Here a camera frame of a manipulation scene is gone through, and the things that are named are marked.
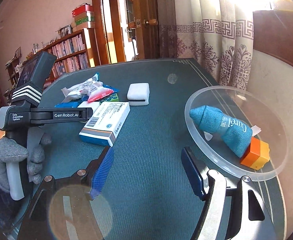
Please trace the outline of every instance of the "yellow block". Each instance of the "yellow block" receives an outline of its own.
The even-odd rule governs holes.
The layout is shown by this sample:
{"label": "yellow block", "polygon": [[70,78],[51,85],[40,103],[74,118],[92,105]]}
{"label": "yellow block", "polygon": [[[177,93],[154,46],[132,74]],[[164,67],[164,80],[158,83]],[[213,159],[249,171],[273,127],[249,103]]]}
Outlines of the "yellow block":
{"label": "yellow block", "polygon": [[270,160],[270,149],[269,144],[260,141],[260,157],[250,166],[250,168],[259,170]]}

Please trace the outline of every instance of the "black handheld device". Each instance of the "black handheld device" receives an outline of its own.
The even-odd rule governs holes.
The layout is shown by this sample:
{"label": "black handheld device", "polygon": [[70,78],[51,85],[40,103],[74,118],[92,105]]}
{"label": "black handheld device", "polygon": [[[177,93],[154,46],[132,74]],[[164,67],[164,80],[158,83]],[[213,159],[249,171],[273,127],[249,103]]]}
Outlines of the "black handheld device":
{"label": "black handheld device", "polygon": [[[38,108],[45,80],[50,75],[56,56],[45,51],[26,61],[13,92],[11,105],[0,109],[0,130],[5,136],[27,148],[30,127],[46,123],[87,121],[91,108]],[[20,200],[30,194],[27,160],[7,163],[10,195]]]}

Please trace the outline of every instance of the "white paper tag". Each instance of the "white paper tag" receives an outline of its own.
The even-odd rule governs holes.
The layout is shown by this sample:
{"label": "white paper tag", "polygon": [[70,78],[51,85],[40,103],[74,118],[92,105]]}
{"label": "white paper tag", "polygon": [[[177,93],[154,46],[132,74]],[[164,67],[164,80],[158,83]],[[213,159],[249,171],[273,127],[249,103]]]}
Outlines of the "white paper tag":
{"label": "white paper tag", "polygon": [[213,135],[208,133],[208,132],[204,132],[204,136],[205,136],[207,141],[210,141],[212,139],[212,137],[213,137]]}
{"label": "white paper tag", "polygon": [[256,126],[256,125],[252,126],[251,129],[252,129],[252,132],[253,132],[252,136],[256,136],[261,131],[261,128]]}

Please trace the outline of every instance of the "curtain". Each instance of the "curtain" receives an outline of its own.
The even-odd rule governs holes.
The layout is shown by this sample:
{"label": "curtain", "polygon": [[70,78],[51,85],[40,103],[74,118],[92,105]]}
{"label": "curtain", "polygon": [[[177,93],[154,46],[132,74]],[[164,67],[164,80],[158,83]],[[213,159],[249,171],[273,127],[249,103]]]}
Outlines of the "curtain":
{"label": "curtain", "polygon": [[220,85],[245,90],[253,53],[251,2],[158,0],[161,57],[193,57]]}

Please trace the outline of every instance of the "pink wall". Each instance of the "pink wall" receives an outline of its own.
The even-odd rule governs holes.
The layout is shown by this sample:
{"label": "pink wall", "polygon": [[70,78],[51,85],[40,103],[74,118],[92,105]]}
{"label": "pink wall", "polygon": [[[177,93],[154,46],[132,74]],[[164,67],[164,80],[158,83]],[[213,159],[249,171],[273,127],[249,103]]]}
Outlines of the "pink wall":
{"label": "pink wall", "polygon": [[72,10],[92,0],[4,0],[0,5],[3,28],[0,33],[0,87],[2,94],[11,87],[5,63],[21,46],[22,58],[32,51],[33,43],[50,41],[56,30],[72,22]]}

